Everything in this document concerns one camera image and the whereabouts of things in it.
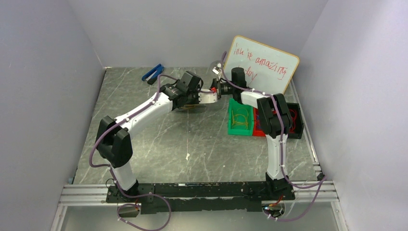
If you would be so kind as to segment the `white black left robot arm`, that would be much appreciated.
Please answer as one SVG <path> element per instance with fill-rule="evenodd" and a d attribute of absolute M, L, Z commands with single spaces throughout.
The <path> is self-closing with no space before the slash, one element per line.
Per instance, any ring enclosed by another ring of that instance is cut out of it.
<path fill-rule="evenodd" d="M 104 166 L 109 169 L 119 196 L 125 202 L 133 202 L 141 196 L 139 182 L 130 165 L 132 136 L 142 132 L 159 116 L 186 104 L 197 103 L 203 85 L 199 76 L 186 71 L 173 83 L 158 85 L 153 97 L 135 109 L 116 118 L 106 116 L 100 121 L 91 153 L 97 151 L 106 161 Z"/>

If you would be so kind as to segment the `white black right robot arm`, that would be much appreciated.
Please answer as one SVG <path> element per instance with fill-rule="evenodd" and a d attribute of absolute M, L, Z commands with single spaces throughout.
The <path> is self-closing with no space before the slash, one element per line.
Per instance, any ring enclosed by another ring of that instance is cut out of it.
<path fill-rule="evenodd" d="M 232 69 L 231 80 L 225 77 L 222 67 L 216 66 L 212 71 L 217 77 L 211 88 L 216 90 L 218 97 L 232 95 L 238 103 L 258 110 L 258 121 L 268 144 L 268 167 L 265 187 L 255 196 L 265 194 L 281 200 L 295 199 L 293 187 L 285 172 L 286 141 L 293 120 L 283 94 L 271 95 L 249 88 L 241 67 Z"/>

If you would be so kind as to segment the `dark grey perforated spool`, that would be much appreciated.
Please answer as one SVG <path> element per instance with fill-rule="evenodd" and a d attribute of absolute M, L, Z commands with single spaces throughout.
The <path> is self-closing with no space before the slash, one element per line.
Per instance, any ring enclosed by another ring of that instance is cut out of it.
<path fill-rule="evenodd" d="M 176 112 L 180 113 L 186 113 L 189 111 L 195 112 L 195 111 L 201 111 L 204 110 L 206 106 L 204 104 L 186 104 L 180 108 L 176 109 Z"/>

